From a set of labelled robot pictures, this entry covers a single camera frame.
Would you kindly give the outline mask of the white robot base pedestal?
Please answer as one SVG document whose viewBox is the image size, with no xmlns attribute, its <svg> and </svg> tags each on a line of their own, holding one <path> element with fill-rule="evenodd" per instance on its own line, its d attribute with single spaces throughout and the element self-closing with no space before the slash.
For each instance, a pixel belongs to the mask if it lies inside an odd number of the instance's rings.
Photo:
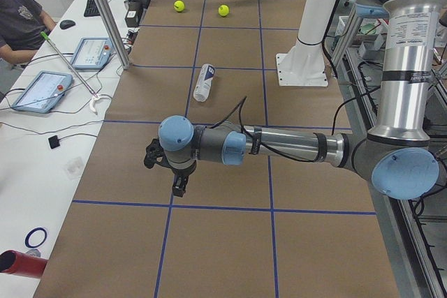
<svg viewBox="0 0 447 298">
<path fill-rule="evenodd" d="M 323 39 L 337 0 L 306 0 L 295 45 L 277 54 L 277 76 L 283 87 L 327 87 Z"/>
</svg>

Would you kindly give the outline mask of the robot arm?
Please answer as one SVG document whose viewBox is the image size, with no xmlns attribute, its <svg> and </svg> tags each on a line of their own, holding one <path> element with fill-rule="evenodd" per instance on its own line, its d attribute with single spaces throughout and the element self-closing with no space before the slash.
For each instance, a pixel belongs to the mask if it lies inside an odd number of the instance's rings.
<svg viewBox="0 0 447 298">
<path fill-rule="evenodd" d="M 171 116 L 146 149 L 144 164 L 170 169 L 173 194 L 183 196 L 197 162 L 240 165 L 246 155 L 274 154 L 303 163 L 327 162 L 355 172 L 378 192 L 411 200 L 439 177 L 423 130 L 432 82 L 434 36 L 446 0 L 357 0 L 359 8 L 382 8 L 389 16 L 380 101 L 375 125 L 365 137 L 279 131 L 232 124 L 206 127 Z"/>
</svg>

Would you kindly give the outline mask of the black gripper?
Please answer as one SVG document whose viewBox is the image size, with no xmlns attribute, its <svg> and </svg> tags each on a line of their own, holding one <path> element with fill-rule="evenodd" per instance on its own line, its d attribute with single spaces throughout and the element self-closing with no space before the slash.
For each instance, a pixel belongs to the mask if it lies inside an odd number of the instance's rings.
<svg viewBox="0 0 447 298">
<path fill-rule="evenodd" d="M 167 167 L 167 159 L 158 138 L 154 138 L 146 147 L 146 154 L 143 163 L 144 166 L 148 169 L 152 169 L 155 165 Z M 176 173 L 172 186 L 172 194 L 175 197 L 184 197 L 188 181 L 189 174 Z"/>
</svg>

